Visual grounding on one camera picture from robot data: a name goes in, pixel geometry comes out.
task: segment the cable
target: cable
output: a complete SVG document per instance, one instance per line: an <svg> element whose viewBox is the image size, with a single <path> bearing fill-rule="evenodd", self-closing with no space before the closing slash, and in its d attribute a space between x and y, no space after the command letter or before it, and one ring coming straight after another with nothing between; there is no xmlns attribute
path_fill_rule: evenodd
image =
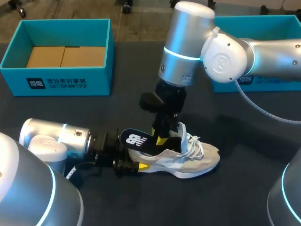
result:
<svg viewBox="0 0 301 226"><path fill-rule="evenodd" d="M263 113L264 115L272 118L272 119L275 119L277 121L281 121L281 122L285 122L285 123L289 123L289 124L294 124L294 125L301 125L301 121L294 121L294 120L289 120L289 119L283 119L283 118L280 118L278 116L275 116L265 110L263 110L261 107L259 107L257 104L255 104L252 100L250 100L250 98L248 98L246 96L246 94L243 92L243 90L241 89L239 83L237 80L234 81L237 89L239 90L239 93L242 95L242 97L251 105L253 106L255 109L257 109L258 111L260 111L261 113Z"/></svg>
<svg viewBox="0 0 301 226"><path fill-rule="evenodd" d="M86 165L86 164L91 164L91 165L95 165L95 162L91 162L91 161L84 161L84 162L81 162L79 164L77 164L76 166L74 166L70 172L68 173L68 175L66 176L67 180L70 179L70 177L74 174L74 172L82 165Z"/></svg>

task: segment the metal cylinder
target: metal cylinder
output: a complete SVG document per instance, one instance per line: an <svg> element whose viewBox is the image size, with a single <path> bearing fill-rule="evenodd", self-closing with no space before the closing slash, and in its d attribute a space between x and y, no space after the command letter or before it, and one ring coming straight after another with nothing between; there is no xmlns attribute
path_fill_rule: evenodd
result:
<svg viewBox="0 0 301 226"><path fill-rule="evenodd" d="M244 40L254 51L254 64L249 75L301 79L301 39Z"/></svg>
<svg viewBox="0 0 301 226"><path fill-rule="evenodd" d="M73 184L0 133L1 226L80 226L83 214Z"/></svg>
<svg viewBox="0 0 301 226"><path fill-rule="evenodd" d="M268 216L272 226L301 225L301 149L286 166L268 196Z"/></svg>
<svg viewBox="0 0 301 226"><path fill-rule="evenodd" d="M28 119L23 124L19 142L28 148L31 140L36 135L52 137L55 141L66 145L68 156L78 160L84 160L87 155L90 130L67 124Z"/></svg>
<svg viewBox="0 0 301 226"><path fill-rule="evenodd" d="M213 10L194 2L176 4L158 73L161 79L179 87L192 84L203 45L215 28L214 16Z"/></svg>

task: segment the floor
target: floor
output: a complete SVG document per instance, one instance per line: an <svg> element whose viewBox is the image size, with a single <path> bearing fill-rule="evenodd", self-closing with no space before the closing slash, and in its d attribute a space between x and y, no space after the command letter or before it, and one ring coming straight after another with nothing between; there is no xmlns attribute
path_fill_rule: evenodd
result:
<svg viewBox="0 0 301 226"><path fill-rule="evenodd" d="M173 9L169 0L134 0L131 14L122 0L22 0L26 19L110 18L115 41L164 40ZM204 0L195 2L206 5ZM216 15L258 15L259 8L216 4ZM0 6L0 43L8 43L21 17L6 3Z"/></svg>

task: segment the shoe tongue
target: shoe tongue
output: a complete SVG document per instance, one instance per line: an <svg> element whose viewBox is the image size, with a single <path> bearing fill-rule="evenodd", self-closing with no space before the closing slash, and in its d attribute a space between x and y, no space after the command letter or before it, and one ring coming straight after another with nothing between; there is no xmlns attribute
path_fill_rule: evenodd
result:
<svg viewBox="0 0 301 226"><path fill-rule="evenodd" d="M181 138L181 153L186 153L188 145L186 126L183 123L179 122L178 132L172 132L171 136Z"/></svg>

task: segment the brown cardboard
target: brown cardboard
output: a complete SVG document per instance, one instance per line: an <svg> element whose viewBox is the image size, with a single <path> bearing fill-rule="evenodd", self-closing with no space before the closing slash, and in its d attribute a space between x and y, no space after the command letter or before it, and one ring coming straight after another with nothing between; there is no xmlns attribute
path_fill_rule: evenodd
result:
<svg viewBox="0 0 301 226"><path fill-rule="evenodd" d="M105 47L66 47L61 67L103 66Z"/></svg>
<svg viewBox="0 0 301 226"><path fill-rule="evenodd" d="M60 67L65 47L33 47L26 67Z"/></svg>

